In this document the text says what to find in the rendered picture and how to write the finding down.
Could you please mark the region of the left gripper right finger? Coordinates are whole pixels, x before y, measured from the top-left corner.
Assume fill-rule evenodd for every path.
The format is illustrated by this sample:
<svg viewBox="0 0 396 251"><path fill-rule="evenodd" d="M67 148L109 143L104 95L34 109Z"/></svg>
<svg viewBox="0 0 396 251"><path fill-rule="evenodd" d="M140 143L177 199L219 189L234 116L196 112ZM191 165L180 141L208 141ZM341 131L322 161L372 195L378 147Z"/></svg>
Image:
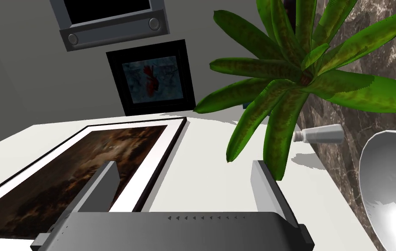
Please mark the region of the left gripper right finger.
<svg viewBox="0 0 396 251"><path fill-rule="evenodd" d="M263 160L253 161L250 183L259 212L275 212L291 225L298 224L280 187Z"/></svg>

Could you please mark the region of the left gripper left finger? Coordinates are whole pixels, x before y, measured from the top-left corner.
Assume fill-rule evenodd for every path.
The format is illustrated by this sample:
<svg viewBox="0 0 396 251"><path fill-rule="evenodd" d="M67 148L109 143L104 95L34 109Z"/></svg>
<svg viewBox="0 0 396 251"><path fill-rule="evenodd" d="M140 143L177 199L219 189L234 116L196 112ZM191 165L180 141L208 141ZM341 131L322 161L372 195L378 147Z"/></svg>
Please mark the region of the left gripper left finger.
<svg viewBox="0 0 396 251"><path fill-rule="evenodd" d="M108 212L120 183L115 161L104 163L80 193L68 205L66 211L72 212Z"/></svg>

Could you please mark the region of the white tube with cap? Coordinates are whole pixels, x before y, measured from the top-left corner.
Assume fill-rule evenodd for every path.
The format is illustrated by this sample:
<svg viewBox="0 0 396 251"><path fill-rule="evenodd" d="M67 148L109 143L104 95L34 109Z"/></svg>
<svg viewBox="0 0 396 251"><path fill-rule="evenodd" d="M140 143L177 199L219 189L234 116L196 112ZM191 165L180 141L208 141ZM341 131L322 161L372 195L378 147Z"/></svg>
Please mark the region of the white tube with cap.
<svg viewBox="0 0 396 251"><path fill-rule="evenodd" d="M342 126L333 124L295 131L292 141L310 144L341 144L344 137L345 132Z"/></svg>

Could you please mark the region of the green leafy plant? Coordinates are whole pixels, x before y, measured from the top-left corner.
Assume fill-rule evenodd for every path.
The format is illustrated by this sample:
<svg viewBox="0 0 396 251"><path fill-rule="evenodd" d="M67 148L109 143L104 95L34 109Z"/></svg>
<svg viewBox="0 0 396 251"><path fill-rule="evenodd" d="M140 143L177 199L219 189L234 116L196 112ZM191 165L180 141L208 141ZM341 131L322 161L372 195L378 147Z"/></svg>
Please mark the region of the green leafy plant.
<svg viewBox="0 0 396 251"><path fill-rule="evenodd" d="M275 180L284 176L298 115L309 94L347 108L396 113L396 80L340 68L396 37L396 14L376 22L335 48L330 42L357 0L329 0L314 25L318 0L296 0L292 27L282 0L256 0L266 32L227 10L216 10L219 28L254 58L219 58L210 69L244 80L204 97L199 114L247 103L229 140L225 159L234 161L261 122L268 118L263 160Z"/></svg>

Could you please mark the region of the white round basin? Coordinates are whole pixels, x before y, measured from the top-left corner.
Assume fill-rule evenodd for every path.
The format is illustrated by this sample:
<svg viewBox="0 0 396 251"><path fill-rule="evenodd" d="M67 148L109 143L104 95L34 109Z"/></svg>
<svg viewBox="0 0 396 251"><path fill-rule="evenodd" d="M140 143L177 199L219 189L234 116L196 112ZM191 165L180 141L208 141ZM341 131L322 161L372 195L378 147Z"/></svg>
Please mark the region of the white round basin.
<svg viewBox="0 0 396 251"><path fill-rule="evenodd" d="M396 130L376 133L365 144L359 187L372 229L386 251L396 251Z"/></svg>

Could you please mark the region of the brown picture in white frame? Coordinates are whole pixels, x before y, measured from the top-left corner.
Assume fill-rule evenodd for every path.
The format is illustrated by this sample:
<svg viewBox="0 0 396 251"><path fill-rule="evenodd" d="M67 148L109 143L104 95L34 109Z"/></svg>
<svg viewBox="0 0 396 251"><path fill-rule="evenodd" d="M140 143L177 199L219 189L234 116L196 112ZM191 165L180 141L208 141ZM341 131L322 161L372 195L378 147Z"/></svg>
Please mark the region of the brown picture in white frame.
<svg viewBox="0 0 396 251"><path fill-rule="evenodd" d="M133 211L186 119L88 126L0 186L0 238L35 239L55 225L100 166L117 165L110 207Z"/></svg>

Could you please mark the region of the blue picture in black frame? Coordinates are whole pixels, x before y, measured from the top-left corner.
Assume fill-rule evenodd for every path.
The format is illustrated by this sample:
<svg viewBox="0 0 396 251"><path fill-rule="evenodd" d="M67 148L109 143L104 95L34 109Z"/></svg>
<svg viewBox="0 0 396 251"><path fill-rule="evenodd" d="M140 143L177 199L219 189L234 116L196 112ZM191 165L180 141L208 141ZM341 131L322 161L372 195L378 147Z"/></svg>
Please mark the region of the blue picture in black frame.
<svg viewBox="0 0 396 251"><path fill-rule="evenodd" d="M126 116L194 110L186 41L106 53Z"/></svg>

